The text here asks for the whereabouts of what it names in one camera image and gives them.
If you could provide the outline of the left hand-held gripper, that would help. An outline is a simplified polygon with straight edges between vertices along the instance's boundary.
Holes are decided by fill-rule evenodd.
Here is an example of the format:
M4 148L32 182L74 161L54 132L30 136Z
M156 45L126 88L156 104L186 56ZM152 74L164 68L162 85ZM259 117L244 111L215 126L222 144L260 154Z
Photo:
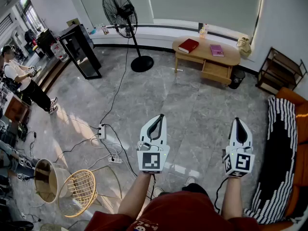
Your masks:
M167 119L164 114L159 114L141 128L137 149L139 171L147 174L162 172L170 150L166 143Z

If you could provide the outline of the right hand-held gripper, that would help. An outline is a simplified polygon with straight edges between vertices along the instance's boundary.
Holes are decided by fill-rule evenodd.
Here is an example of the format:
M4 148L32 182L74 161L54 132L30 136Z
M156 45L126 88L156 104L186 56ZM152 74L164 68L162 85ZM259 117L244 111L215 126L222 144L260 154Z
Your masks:
M238 117L232 122L229 140L230 146L226 147L226 155L223 157L225 174L228 177L241 178L252 172L255 155L252 133Z

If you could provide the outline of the wooden drawer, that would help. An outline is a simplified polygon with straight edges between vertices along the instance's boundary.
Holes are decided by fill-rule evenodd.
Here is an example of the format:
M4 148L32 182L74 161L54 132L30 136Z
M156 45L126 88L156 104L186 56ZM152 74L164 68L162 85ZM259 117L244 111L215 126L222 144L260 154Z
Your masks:
M231 72L232 66L211 63L204 60L201 77L227 86L231 84Z

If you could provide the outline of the person's right forearm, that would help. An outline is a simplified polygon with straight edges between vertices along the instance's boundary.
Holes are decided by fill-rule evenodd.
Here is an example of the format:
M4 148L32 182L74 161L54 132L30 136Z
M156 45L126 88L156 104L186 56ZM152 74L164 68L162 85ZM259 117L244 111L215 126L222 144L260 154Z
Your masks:
M241 179L230 177L227 180L221 215L225 220L240 218L243 213Z

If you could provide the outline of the person's left forearm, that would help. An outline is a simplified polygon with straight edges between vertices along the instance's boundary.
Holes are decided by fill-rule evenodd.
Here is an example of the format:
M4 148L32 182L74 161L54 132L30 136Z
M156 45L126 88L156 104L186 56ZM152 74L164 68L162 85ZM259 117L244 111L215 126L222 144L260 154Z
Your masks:
M140 172L126 196L122 200L118 213L136 219L141 212L146 199L147 191L151 180L151 174Z

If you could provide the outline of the wooden coffee table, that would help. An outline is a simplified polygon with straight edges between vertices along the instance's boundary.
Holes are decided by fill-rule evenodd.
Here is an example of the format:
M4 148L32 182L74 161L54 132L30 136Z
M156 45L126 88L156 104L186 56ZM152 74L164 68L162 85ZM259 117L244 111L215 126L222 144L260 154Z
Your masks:
M187 39L193 39L199 42L199 46L196 47L190 53L184 53L178 49L178 46ZM224 57L212 56L210 50L210 44L220 45L224 52ZM186 60L190 62L199 63L203 66L204 60L211 63L227 65L227 66L237 66L240 63L240 54L239 51L228 44L219 43L213 40L193 37L193 36L182 36L178 37L173 41L172 48L175 51L175 73L178 71L178 61Z

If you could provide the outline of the black white striped blanket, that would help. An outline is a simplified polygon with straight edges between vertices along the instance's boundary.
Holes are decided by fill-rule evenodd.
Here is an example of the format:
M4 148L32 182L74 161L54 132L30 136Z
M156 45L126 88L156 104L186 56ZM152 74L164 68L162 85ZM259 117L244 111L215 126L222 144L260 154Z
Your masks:
M251 205L244 210L258 224L284 220L292 192L297 151L295 105L283 98L271 97L269 125L263 164Z

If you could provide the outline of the black mesh waste bin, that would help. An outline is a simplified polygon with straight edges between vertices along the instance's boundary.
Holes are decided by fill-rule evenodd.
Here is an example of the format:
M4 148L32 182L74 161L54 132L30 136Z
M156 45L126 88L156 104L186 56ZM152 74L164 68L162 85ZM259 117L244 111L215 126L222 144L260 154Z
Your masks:
M241 69L234 68L231 73L231 83L228 85L229 88L233 90L237 89L244 78L245 72Z

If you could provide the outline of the orange sofa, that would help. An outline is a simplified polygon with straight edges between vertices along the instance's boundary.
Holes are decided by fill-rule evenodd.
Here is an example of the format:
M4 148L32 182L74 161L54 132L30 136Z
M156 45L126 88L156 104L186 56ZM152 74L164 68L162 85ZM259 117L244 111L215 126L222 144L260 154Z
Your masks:
M281 88L276 98L295 105L297 151L292 192L284 213L284 220L272 224L259 224L262 231L281 231L302 218L308 207L308 101L288 88Z

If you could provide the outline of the person's black trousers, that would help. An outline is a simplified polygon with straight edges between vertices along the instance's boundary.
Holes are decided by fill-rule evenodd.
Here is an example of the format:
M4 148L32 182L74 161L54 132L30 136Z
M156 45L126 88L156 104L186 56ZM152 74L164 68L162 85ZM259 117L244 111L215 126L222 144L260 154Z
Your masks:
M192 192L192 193L201 193L201 194L208 196L205 189L201 187L200 185L198 185L197 183L190 183L187 186L184 186L182 190Z

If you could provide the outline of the black standing fan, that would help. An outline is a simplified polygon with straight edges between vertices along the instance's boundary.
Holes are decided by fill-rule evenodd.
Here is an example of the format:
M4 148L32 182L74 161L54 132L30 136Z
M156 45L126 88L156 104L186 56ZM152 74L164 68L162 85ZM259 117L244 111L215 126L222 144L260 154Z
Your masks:
M105 16L116 32L124 38L132 38L138 57L131 63L134 72L146 72L154 65L150 56L141 55L135 34L138 28L138 18L130 0L102 0Z

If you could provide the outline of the person's red shirt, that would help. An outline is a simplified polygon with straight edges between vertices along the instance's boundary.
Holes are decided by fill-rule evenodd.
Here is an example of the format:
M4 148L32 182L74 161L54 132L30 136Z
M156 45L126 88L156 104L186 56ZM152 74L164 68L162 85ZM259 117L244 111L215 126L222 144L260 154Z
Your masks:
M254 218L225 220L208 196L180 191L153 199L134 220L96 211L84 231L260 231Z

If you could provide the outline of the wooden metal shelf rack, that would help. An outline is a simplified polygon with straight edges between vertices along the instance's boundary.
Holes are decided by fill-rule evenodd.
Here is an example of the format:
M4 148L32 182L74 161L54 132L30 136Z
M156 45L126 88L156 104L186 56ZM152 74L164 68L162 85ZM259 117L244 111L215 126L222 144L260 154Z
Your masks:
M283 87L295 90L306 75L308 70L303 61L297 64L271 47L257 75L256 87L276 95Z

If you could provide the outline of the beige bag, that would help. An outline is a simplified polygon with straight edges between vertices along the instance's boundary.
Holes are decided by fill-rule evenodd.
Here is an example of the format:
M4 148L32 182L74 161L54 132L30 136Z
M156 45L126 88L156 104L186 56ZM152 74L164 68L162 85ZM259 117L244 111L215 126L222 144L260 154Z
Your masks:
M239 38L236 47L243 58L247 58L252 52L249 39L246 37Z

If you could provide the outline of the pink book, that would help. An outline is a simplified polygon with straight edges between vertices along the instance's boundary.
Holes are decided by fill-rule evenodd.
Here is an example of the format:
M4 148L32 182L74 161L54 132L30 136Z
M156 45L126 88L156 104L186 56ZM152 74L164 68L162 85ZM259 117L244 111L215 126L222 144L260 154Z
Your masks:
M212 56L224 57L224 52L220 45L210 44L210 50L211 50Z

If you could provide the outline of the red book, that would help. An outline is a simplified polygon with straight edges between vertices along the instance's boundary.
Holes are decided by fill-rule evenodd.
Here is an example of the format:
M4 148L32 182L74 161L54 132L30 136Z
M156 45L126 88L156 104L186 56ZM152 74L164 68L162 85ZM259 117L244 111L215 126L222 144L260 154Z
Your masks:
M178 49L184 53L190 53L198 46L199 46L198 41L193 39L187 39L178 46Z

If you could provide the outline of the beige round bucket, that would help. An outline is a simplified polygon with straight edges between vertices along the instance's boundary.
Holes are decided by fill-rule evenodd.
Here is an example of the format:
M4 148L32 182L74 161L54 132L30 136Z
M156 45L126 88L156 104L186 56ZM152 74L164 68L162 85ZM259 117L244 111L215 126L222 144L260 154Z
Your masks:
M46 203L53 203L59 198L68 197L70 192L65 181L71 176L63 166L48 159L40 159L34 170L36 193Z

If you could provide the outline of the black cabinet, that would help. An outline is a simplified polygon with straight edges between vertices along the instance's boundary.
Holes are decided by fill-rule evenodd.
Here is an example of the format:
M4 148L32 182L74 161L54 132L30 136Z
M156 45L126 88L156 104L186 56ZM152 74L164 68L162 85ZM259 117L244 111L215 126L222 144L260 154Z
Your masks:
M72 24L59 35L59 42L85 79L101 78L101 64L83 25Z

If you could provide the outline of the clear water jug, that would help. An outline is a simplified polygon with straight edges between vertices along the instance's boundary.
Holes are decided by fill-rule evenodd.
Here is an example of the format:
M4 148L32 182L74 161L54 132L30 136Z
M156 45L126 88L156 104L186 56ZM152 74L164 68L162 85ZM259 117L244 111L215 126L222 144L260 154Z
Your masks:
M50 48L55 57L61 60L62 62L66 62L69 59L68 54L66 53L65 49L63 48L60 42L58 41L53 42Z

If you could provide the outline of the brown wooden cabinet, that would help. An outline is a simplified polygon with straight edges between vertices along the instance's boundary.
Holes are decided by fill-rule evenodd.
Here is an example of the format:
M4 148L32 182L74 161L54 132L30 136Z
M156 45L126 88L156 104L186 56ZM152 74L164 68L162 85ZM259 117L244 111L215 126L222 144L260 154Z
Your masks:
M16 95L7 98L3 108L3 114L14 123L24 123L30 114L30 106Z

